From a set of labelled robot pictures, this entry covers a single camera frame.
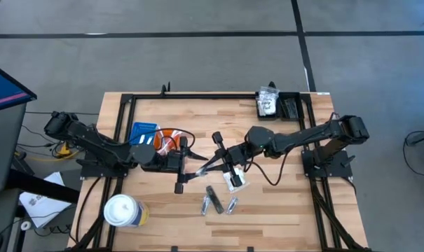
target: yellow cable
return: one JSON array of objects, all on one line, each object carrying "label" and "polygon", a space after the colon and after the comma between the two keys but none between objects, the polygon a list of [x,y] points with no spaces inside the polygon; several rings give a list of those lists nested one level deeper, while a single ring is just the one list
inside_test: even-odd
[{"label": "yellow cable", "polygon": [[62,161],[62,160],[70,159],[78,153],[79,153],[79,150],[74,152],[71,155],[68,155],[67,157],[55,158],[55,159],[52,159],[52,160],[51,159],[44,159],[44,158],[37,158],[37,157],[29,157],[29,156],[27,156],[27,158],[29,158],[30,160],[36,160],[36,161],[39,161],[39,162],[59,162],[59,161]]}]

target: cable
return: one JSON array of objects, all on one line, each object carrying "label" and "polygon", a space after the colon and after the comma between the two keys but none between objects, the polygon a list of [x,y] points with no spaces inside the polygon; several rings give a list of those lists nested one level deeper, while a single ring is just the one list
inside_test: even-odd
[{"label": "cable", "polygon": [[282,161],[282,165],[280,166],[280,172],[279,172],[279,177],[277,178],[277,181],[275,183],[273,183],[268,176],[266,175],[265,171],[260,167],[259,164],[257,164],[256,162],[251,162],[251,164],[254,164],[257,168],[260,169],[261,173],[263,174],[263,176],[265,177],[265,179],[268,181],[268,183],[272,186],[276,186],[279,184],[280,179],[282,178],[282,173],[283,173],[283,167],[285,165],[285,160],[287,159],[288,154],[285,154],[285,156],[283,157],[283,161]]},{"label": "cable", "polygon": [[413,168],[411,167],[411,165],[409,165],[409,163],[408,163],[408,159],[406,158],[406,153],[405,153],[405,145],[407,145],[407,144],[406,144],[406,141],[408,140],[409,136],[411,136],[412,134],[415,134],[415,133],[421,133],[421,132],[423,132],[423,131],[422,131],[422,130],[416,130],[416,131],[413,131],[413,132],[409,133],[409,134],[405,137],[405,140],[403,141],[403,149],[402,149],[402,151],[403,151],[403,159],[405,160],[405,163],[406,163],[407,167],[408,167],[408,168],[409,168],[409,169],[410,169],[413,173],[415,173],[415,174],[417,174],[417,175],[424,176],[424,174],[422,174],[422,173],[420,173],[420,172],[416,171],[415,169],[413,169]]},{"label": "cable", "polygon": [[173,143],[175,143],[175,148],[176,148],[176,151],[177,151],[177,142],[176,142],[176,140],[174,139],[174,138],[172,138],[172,136],[162,136],[162,139],[164,139],[164,138],[169,138],[169,139],[171,139],[171,141],[173,142]]},{"label": "cable", "polygon": [[356,195],[357,194],[357,188],[355,187],[355,184],[349,178],[346,178],[346,177],[341,177],[341,178],[343,180],[347,181],[347,183],[349,183],[353,187],[353,190],[355,191],[355,195]]},{"label": "cable", "polygon": [[23,144],[23,143],[17,143],[18,146],[24,146],[24,147],[28,147],[28,148],[42,148],[42,147],[51,147],[54,146],[56,143],[46,143],[44,145],[40,145],[40,146],[30,146],[27,144]]},{"label": "cable", "polygon": [[251,160],[249,161],[249,167],[246,169],[246,165],[247,165],[247,164],[245,164],[245,166],[244,166],[244,168],[243,168],[242,170],[243,170],[244,172],[249,171],[249,169],[251,169],[251,165],[252,165],[253,161],[254,161],[254,157],[252,157],[252,158],[251,158]]},{"label": "cable", "polygon": [[59,161],[63,161],[63,160],[68,160],[68,159],[74,157],[75,155],[77,155],[78,153],[79,153],[79,150],[68,155],[67,157],[61,157],[61,158],[58,158],[58,159],[42,159],[42,158],[37,158],[37,157],[28,157],[28,158],[30,160],[36,160],[36,161],[39,161],[39,162],[59,162]]},{"label": "cable", "polygon": [[56,144],[53,140],[50,140],[50,139],[46,138],[44,135],[42,135],[42,134],[40,134],[40,133],[38,133],[38,132],[34,132],[34,131],[30,130],[28,127],[26,127],[26,126],[24,126],[24,125],[22,125],[22,127],[24,127],[24,128],[25,128],[25,129],[26,129],[29,133],[39,135],[39,136],[41,136],[43,139],[45,139],[46,141],[49,141],[49,142],[51,142],[51,143],[53,143],[53,144]]},{"label": "cable", "polygon": [[52,155],[49,155],[49,154],[38,153],[38,152],[35,152],[35,151],[27,150],[27,149],[23,148],[22,146],[17,146],[17,148],[21,148],[22,150],[24,150],[28,153],[33,153],[33,154],[36,154],[36,155],[43,155],[43,156],[46,156],[46,157],[52,157]]},{"label": "cable", "polygon": [[70,235],[70,231],[71,231],[70,225],[65,225],[65,230],[64,231],[62,231],[59,226],[49,227],[49,230],[50,230],[50,232],[48,234],[39,234],[37,232],[37,229],[34,229],[34,233],[37,236],[40,236],[40,237],[47,237],[47,236],[50,236],[50,235],[60,235],[60,234],[63,234],[63,235],[69,235],[69,237],[72,239],[72,237]]},{"label": "cable", "polygon": [[61,146],[62,144],[64,144],[64,142],[63,141],[59,141],[57,144],[56,144],[56,146],[51,150],[51,155],[54,157],[54,158],[57,158],[57,159],[59,159],[59,158],[61,158],[61,154],[57,151],[57,148],[59,148],[59,146]]},{"label": "cable", "polygon": [[70,239],[75,243],[75,244],[77,244],[78,242],[73,238],[73,236],[71,235],[71,230],[70,230],[70,232],[68,232],[68,234],[69,234],[69,237],[70,237]]},{"label": "cable", "polygon": [[76,206],[68,207],[68,208],[66,208],[66,209],[64,209],[64,210],[62,210],[62,211],[52,212],[52,213],[47,214],[47,215],[45,215],[45,216],[34,216],[34,217],[24,217],[24,218],[21,218],[20,220],[13,221],[11,224],[7,225],[7,226],[6,226],[6,227],[5,227],[5,228],[4,228],[4,229],[0,232],[0,235],[1,235],[1,234],[3,234],[3,232],[4,232],[5,230],[7,230],[10,226],[12,226],[12,225],[16,224],[16,223],[17,223],[17,222],[19,222],[19,221],[23,221],[24,219],[47,218],[47,217],[49,217],[49,216],[51,216],[51,215],[53,215],[53,214],[60,214],[60,213],[62,213],[63,211],[66,211],[66,210],[69,210],[69,209],[74,209],[74,208],[76,208]]},{"label": "cable", "polygon": [[[25,113],[38,114],[38,115],[51,115],[53,112],[25,111]],[[85,115],[85,116],[98,116],[99,115],[99,113],[84,113],[84,112],[66,112],[66,113],[75,113],[77,115]]]},{"label": "cable", "polygon": [[131,139],[127,140],[127,141],[124,141],[123,143],[109,143],[107,140],[105,140],[105,139],[102,138],[102,136],[98,132],[98,129],[96,128],[95,125],[92,125],[92,127],[93,127],[95,133],[97,134],[98,138],[104,144],[107,144],[109,146],[124,146],[126,144],[129,144],[131,141],[135,140],[136,138],[141,137],[142,135],[150,134],[150,133],[156,133],[156,132],[160,132],[160,131],[163,131],[163,130],[177,130],[177,131],[180,131],[180,132],[187,133],[187,134],[191,135],[193,137],[193,141],[191,142],[189,148],[191,148],[193,146],[193,144],[195,144],[195,141],[196,141],[195,134],[191,133],[190,131],[187,131],[187,130],[184,130],[184,129],[178,129],[178,128],[162,128],[162,129],[156,129],[156,130],[153,130],[153,131],[150,131],[150,132],[145,132],[145,133],[142,133],[142,134],[138,134],[137,136],[134,136],[133,138],[131,138]]},{"label": "cable", "polygon": [[83,214],[84,206],[86,205],[87,199],[90,196],[93,188],[98,183],[98,181],[100,181],[100,179],[101,179],[101,177],[97,178],[95,180],[95,182],[93,182],[93,184],[91,185],[91,187],[88,189],[87,194],[86,194],[86,197],[84,198],[83,203],[81,205],[81,208],[79,209],[78,220],[76,221],[76,233],[75,233],[75,236],[74,236],[75,237],[75,243],[78,243],[79,242],[79,225],[81,223],[81,217],[82,217],[82,214]]}]

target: floor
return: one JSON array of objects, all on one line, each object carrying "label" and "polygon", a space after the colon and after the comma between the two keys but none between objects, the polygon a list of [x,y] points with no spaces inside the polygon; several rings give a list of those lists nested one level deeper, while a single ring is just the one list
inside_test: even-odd
[{"label": "floor", "polygon": [[[293,36],[137,38],[297,28]],[[169,81],[175,91],[255,91],[274,81],[283,91],[331,92],[336,111],[363,117],[371,135],[348,148],[370,247],[424,251],[424,177],[402,155],[406,134],[424,130],[424,0],[0,0],[0,67],[37,93],[28,111],[97,113],[106,91],[156,91]],[[47,120],[27,114],[24,125],[42,132]],[[424,172],[424,143],[406,154]],[[79,168],[30,164],[39,176]],[[28,232],[24,251],[63,249],[67,240]]]}]

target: wood grain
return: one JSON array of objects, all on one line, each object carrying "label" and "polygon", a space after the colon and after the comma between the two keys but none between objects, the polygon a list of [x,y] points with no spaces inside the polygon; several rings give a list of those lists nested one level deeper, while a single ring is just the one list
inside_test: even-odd
[{"label": "wood grain", "polygon": [[[108,92],[102,102],[97,127],[109,137],[114,134],[121,94]],[[333,111],[331,97],[315,93],[310,95],[317,124],[325,123]],[[126,120],[127,117],[123,119],[121,141]],[[297,122],[258,121],[255,101],[238,99],[142,99],[137,101],[135,121],[153,122],[161,127],[178,127],[193,132],[197,138],[192,150],[208,158],[216,150],[211,139],[212,133],[216,131],[221,132],[224,145],[229,147],[242,142],[253,125],[282,133],[299,130]],[[171,246],[178,246],[182,251],[245,251],[248,246],[253,246],[256,251],[320,251],[310,186],[303,175],[300,150],[295,148],[289,154],[282,181],[276,187],[270,186],[260,171],[252,167],[246,174],[250,185],[235,194],[240,201],[230,216],[218,215],[212,206],[206,216],[200,215],[205,186],[208,185],[214,187],[221,203],[227,207],[231,195],[221,173],[194,179],[184,186],[183,195],[175,195],[174,174],[152,174],[140,168],[133,169],[124,181],[123,193],[145,202],[150,209],[150,217],[142,227],[117,228],[114,250],[169,251]],[[255,161],[264,168],[271,180],[277,178],[282,160],[256,157]],[[195,171],[202,163],[188,160],[186,170]],[[93,181],[88,179],[83,182],[78,206]],[[338,178],[331,178],[329,182],[336,215],[355,240],[367,246],[352,187]],[[103,185],[104,179],[95,186],[88,198],[81,219],[81,235],[98,215]],[[332,245],[327,219],[325,222],[329,245]],[[107,230],[108,225],[105,224],[102,245],[106,244]]]}]

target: white paper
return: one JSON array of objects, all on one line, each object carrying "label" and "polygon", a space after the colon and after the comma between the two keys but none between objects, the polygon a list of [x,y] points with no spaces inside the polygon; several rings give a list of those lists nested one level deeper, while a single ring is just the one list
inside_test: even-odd
[{"label": "white paper", "polygon": [[[59,172],[54,172],[50,176],[45,178],[46,181],[51,183],[56,183],[61,186],[65,186],[64,181]],[[49,199],[42,195],[35,195],[29,192],[23,192],[20,194],[20,202],[27,210],[29,217],[36,216],[49,216],[45,218],[32,218],[35,226],[40,228],[50,222],[54,217],[56,217],[59,212],[66,209],[70,203],[59,201],[56,199]]]}]

